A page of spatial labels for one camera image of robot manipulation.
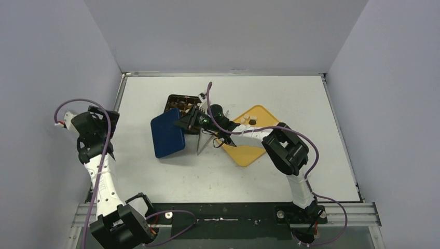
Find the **blue chocolate box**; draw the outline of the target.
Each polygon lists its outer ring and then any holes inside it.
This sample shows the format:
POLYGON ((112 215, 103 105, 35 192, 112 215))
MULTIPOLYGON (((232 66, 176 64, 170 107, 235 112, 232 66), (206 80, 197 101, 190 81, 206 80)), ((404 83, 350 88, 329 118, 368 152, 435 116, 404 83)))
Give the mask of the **blue chocolate box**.
POLYGON ((181 117, 189 114, 193 107, 201 109, 201 100, 198 96, 171 94, 168 96, 163 112, 166 113, 170 109, 177 108, 181 117))

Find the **blue box lid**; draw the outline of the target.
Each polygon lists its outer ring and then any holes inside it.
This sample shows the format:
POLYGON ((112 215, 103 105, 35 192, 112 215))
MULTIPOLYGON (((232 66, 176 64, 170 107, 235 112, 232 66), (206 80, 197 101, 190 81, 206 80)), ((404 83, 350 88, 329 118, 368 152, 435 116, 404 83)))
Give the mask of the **blue box lid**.
POLYGON ((183 129, 174 124, 180 118, 180 110, 172 108, 151 120, 150 128, 156 158, 167 157, 186 147, 183 129))

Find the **metal tongs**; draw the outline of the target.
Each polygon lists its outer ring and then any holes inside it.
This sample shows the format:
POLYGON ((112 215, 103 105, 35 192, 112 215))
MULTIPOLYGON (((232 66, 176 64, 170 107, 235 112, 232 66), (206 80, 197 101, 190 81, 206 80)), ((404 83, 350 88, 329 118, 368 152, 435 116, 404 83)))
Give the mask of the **metal tongs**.
POLYGON ((208 131, 201 131, 198 135, 196 155, 199 156, 209 146, 213 145, 213 140, 216 138, 214 134, 208 131))

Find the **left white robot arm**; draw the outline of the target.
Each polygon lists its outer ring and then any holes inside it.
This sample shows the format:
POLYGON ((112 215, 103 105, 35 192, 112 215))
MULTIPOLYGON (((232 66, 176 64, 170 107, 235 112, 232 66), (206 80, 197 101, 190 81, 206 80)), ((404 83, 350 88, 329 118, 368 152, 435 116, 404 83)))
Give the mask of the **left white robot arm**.
POLYGON ((89 225, 91 234, 103 248, 135 248, 156 238, 148 225, 155 217, 155 208, 142 192, 126 201, 118 196, 110 142, 118 119, 118 112, 95 106, 80 114, 64 115, 66 128, 78 133, 79 161, 92 182, 97 206, 96 220, 89 225))

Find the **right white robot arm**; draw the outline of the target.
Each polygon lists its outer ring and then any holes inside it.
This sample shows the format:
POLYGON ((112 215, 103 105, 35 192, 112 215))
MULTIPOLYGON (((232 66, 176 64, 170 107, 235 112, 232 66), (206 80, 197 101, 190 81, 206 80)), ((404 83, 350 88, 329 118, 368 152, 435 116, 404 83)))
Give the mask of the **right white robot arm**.
POLYGON ((321 214, 322 209, 318 206, 308 182, 310 171, 305 168, 309 160, 308 146, 311 145, 311 141, 290 129, 285 123, 279 122, 274 126, 262 128, 246 126, 230 120, 220 105, 213 104, 206 112, 192 107, 189 113, 176 120, 174 125, 184 131, 209 131, 224 145, 264 149, 274 166, 286 175, 289 181, 295 205, 295 218, 300 222, 306 222, 314 214, 321 214))

